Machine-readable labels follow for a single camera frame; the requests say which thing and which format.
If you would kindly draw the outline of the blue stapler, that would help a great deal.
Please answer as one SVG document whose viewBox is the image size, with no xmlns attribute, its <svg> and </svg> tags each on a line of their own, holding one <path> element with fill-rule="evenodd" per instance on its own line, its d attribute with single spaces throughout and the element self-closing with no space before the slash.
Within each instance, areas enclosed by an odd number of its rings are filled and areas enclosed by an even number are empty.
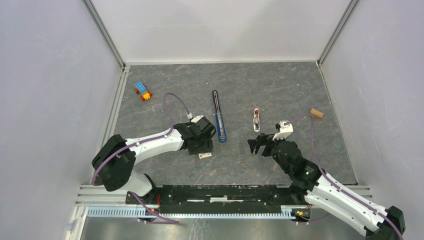
<svg viewBox="0 0 424 240">
<path fill-rule="evenodd" d="M 225 143 L 227 141 L 227 134 L 226 134 L 225 125 L 223 122 L 223 115 L 221 111 L 219 95 L 217 90 L 212 91 L 212 97 L 213 97 L 213 103 L 215 107 L 215 118 L 216 118 L 217 130 L 219 130 L 218 140 L 220 143 Z"/>
</svg>

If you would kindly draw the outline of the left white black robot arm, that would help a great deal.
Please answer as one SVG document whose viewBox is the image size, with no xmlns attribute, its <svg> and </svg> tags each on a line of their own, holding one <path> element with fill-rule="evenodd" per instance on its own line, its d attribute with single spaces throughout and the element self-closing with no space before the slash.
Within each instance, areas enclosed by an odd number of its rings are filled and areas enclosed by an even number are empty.
<svg viewBox="0 0 424 240">
<path fill-rule="evenodd" d="M 146 174 L 135 171 L 135 165 L 168 152 L 184 150 L 189 155 L 212 152 L 216 132 L 205 116 L 198 115 L 189 122 L 145 137 L 124 139 L 120 134 L 113 135 L 91 162 L 94 169 L 91 183 L 104 186 L 108 192 L 132 192 L 145 204 L 151 204 L 157 198 L 157 190 Z"/>
</svg>

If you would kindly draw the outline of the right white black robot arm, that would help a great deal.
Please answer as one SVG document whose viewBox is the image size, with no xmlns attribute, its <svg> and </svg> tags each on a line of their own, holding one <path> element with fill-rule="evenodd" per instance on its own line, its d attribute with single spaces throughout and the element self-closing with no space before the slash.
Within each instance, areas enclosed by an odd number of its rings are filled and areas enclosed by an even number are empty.
<svg viewBox="0 0 424 240">
<path fill-rule="evenodd" d="M 384 207 L 344 186 L 319 164 L 303 157 L 298 145 L 285 139 L 274 139 L 261 133 L 247 141 L 250 152 L 272 157 L 292 181 L 289 199 L 319 207 L 367 240 L 401 240 L 406 230 L 404 213 L 396 206 Z"/>
</svg>

